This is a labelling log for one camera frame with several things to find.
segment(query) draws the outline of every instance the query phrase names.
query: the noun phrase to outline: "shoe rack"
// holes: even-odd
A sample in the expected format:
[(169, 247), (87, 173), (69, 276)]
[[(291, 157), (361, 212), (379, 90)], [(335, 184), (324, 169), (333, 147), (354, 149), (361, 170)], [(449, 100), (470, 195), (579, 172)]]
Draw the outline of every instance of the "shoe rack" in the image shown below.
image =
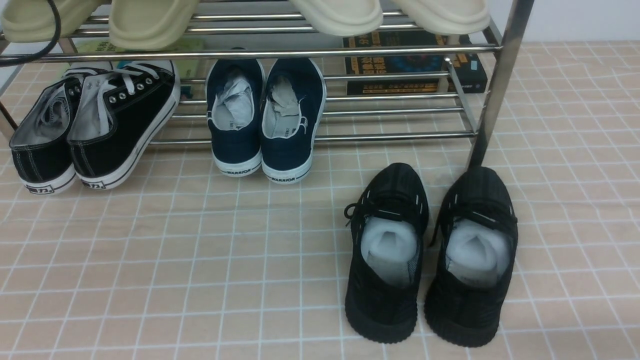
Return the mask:
[[(213, 0), (202, 0), (203, 3), (213, 2)], [(439, 79), (441, 85), (439, 89), (447, 88), (446, 81), (451, 79), (455, 87), (455, 92), (447, 92), (447, 90), (439, 91), (431, 94), (394, 94), (394, 95), (359, 95), (359, 96), (333, 96), (327, 98), (327, 102), (342, 101), (362, 101), (372, 104), (382, 104), (385, 100), (403, 100), (403, 99), (419, 99), (427, 103), (432, 99), (453, 99), (454, 106), (438, 106), (422, 108), (375, 108), (358, 111), (326, 111), (324, 117), (371, 117), (385, 115), (420, 115), (433, 113), (450, 113), (452, 117), (460, 117), (465, 125), (464, 130), (460, 131), (437, 131), (437, 132), (419, 132), (419, 133), (375, 133), (375, 134), (350, 134), (350, 135), (330, 135), (317, 136), (317, 142), (374, 142), (374, 141), (407, 141), (407, 140), (429, 140), (429, 139), (445, 139), (445, 138), (468, 138), (472, 141), (472, 148), (468, 157), (468, 166), (481, 165), (484, 159), (489, 139), (493, 133), (500, 107), (504, 99), (509, 79), (513, 71), (513, 67), (520, 50), (522, 37), (527, 27), (529, 15), (533, 7), (534, 0), (513, 0), (511, 11), (507, 21), (503, 35), (493, 22), (483, 31), (486, 38), (485, 44), (473, 45), (432, 45), (419, 47), (373, 47), (361, 49), (299, 49), (299, 50), (276, 50), (276, 51), (251, 51), (251, 50), (205, 50), (188, 53), (162, 53), (162, 52), (127, 52), (127, 53), (100, 53), (100, 54), (81, 54), (78, 53), (74, 46), (75, 38), (106, 38), (109, 36), (108, 29), (96, 28), (96, 25), (103, 26), (108, 23), (108, 16), (92, 16), (86, 22), (86, 27), (77, 30), (68, 38), (60, 40), (60, 46), (63, 54), (50, 54), (38, 62), (42, 63), (63, 63), (77, 61), (121, 61), (121, 60), (175, 60), (175, 59), (233, 59), (233, 58), (285, 58), (285, 57), (350, 57), (350, 56), (390, 56), (390, 55), (425, 55), (425, 54), (444, 54), (444, 63), (442, 71), (438, 72), (421, 72), (411, 74), (375, 74), (375, 75), (325, 75), (327, 82), (329, 81), (367, 81), (381, 79)], [(400, 11), (385, 12), (385, 24), (381, 29), (417, 29), (416, 26), (405, 14)], [(394, 19), (393, 24), (387, 24), (388, 19)], [(259, 20), (261, 23), (266, 21), (283, 20), (303, 20), (299, 13), (255, 13), (244, 15), (216, 15), (216, 14), (196, 14), (192, 18), (192, 22), (198, 23), (222, 23), (224, 26), (216, 27), (197, 27), (188, 28), (186, 35), (255, 35), (255, 34), (284, 34), (284, 33), (314, 33), (313, 27), (309, 25), (295, 26), (234, 26), (234, 22), (251, 22)], [(0, 35), (0, 52), (4, 51), (8, 42), (4, 39), (4, 35)], [(460, 53), (493, 53), (496, 62), (493, 69), (493, 76), (488, 85), (486, 98), (481, 113), (476, 118), (472, 113), (470, 106), (463, 93), (460, 81), (456, 75), (451, 58), (453, 55)], [(13, 58), (13, 56), (0, 56), (0, 58)], [(204, 78), (183, 79), (182, 84), (203, 85)], [(206, 104), (204, 99), (191, 99), (181, 102), (182, 105)], [(176, 113), (171, 121), (179, 120), (202, 120), (204, 124), (205, 114)], [(6, 111), (5, 107), (0, 103), (0, 132), (9, 139), (17, 125)], [(154, 140), (151, 145), (168, 146), (168, 145), (204, 145), (211, 142), (210, 138), (203, 139), (171, 139), (171, 140)]]

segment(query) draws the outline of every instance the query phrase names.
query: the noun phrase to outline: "book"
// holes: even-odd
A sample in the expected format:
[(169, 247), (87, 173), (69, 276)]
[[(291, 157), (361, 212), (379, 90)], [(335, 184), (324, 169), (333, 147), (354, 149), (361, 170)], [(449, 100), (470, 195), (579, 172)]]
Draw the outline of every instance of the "book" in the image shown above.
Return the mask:
[[(447, 37), (424, 30), (374, 31), (369, 34), (343, 39), (344, 47), (386, 47), (444, 45)], [(471, 44), (467, 35), (461, 44)], [(441, 71), (444, 55), (417, 56), (362, 56), (345, 58), (347, 74), (406, 74), (411, 72)], [(481, 94), (486, 90), (487, 76), (477, 54), (457, 54), (454, 67), (463, 91)], [(436, 92), (438, 79), (348, 81), (347, 95), (407, 94)], [(449, 91), (455, 91), (449, 81)]]

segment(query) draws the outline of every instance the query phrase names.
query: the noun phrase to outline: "shoe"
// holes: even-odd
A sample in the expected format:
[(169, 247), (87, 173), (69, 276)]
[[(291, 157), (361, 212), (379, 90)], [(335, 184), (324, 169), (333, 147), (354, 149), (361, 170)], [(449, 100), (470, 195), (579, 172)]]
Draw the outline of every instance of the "shoe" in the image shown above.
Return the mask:
[(495, 171), (470, 168), (449, 189), (436, 221), (442, 231), (438, 267), (424, 313), (439, 337), (480, 347), (495, 336), (507, 295), (518, 219)]
[(218, 60), (206, 82), (207, 125), (220, 172), (247, 176), (262, 164), (260, 100), (264, 68), (258, 60)]
[(426, 31), (441, 35), (466, 35), (489, 26), (486, 0), (393, 0)]
[(418, 319), (424, 231), (429, 204), (411, 166), (394, 163), (347, 206), (353, 257), (344, 310), (351, 327), (367, 339), (397, 343)]
[(20, 180), (36, 195), (60, 193), (73, 185), (76, 172), (65, 138), (80, 104), (87, 76), (111, 70), (108, 62), (75, 63), (47, 87), (9, 141)]
[(109, 40), (132, 50), (160, 50), (184, 35), (200, 0), (113, 0)]
[(76, 173), (91, 189), (122, 184), (180, 101), (172, 61), (134, 61), (85, 79), (67, 136)]
[(289, 0), (321, 33), (337, 37), (368, 34), (383, 22), (379, 0)]
[[(55, 0), (61, 20), (61, 37), (77, 30), (102, 0)], [(11, 42), (49, 41), (55, 25), (51, 8), (42, 0), (9, 0), (0, 18), (2, 30)]]
[(298, 183), (311, 170), (326, 102), (322, 72), (311, 59), (279, 59), (267, 78), (266, 96), (262, 171), (274, 183)]

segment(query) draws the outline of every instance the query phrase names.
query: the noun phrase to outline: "logo on shoe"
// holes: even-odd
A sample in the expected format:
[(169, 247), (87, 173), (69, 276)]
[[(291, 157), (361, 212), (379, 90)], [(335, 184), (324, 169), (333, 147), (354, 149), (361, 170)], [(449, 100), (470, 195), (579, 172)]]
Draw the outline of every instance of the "logo on shoe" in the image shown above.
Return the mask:
[(27, 190), (29, 190), (30, 193), (35, 194), (35, 195), (48, 195), (50, 193), (56, 192), (55, 190), (53, 190), (53, 186), (51, 186), (51, 185), (45, 186), (45, 187), (42, 187), (42, 188), (35, 188), (35, 187), (29, 186), (29, 185), (25, 185), (25, 187), (27, 188)]
[(271, 180), (274, 180), (276, 183), (290, 183), (292, 181), (295, 181), (296, 178), (295, 177), (290, 177), (288, 179), (275, 179), (274, 177), (272, 177)]
[(225, 171), (225, 174), (229, 174), (229, 175), (245, 175), (245, 174), (250, 173), (251, 170), (253, 170), (253, 169), (242, 170), (242, 171)]
[(104, 186), (104, 183), (102, 181), (98, 182), (98, 183), (89, 183), (88, 181), (84, 181), (82, 180), (82, 183), (88, 187), (89, 189), (94, 189), (94, 190), (106, 190), (106, 186)]

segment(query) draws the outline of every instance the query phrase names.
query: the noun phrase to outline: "slipper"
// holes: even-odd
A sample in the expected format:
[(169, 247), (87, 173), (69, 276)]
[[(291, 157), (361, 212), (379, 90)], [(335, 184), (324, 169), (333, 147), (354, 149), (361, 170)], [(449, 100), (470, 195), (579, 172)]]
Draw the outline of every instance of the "slipper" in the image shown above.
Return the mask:
[(418, 26), (441, 35), (466, 35), (489, 26), (486, 0), (393, 0)]
[[(62, 20), (61, 37), (71, 35), (102, 4), (102, 0), (54, 2)], [(6, 39), (11, 42), (49, 41), (55, 30), (51, 7), (42, 0), (9, 0), (0, 23)]]
[(159, 50), (178, 41), (200, 0), (113, 0), (109, 39), (117, 47)]
[(379, 0), (289, 0), (321, 33), (352, 37), (382, 25)]

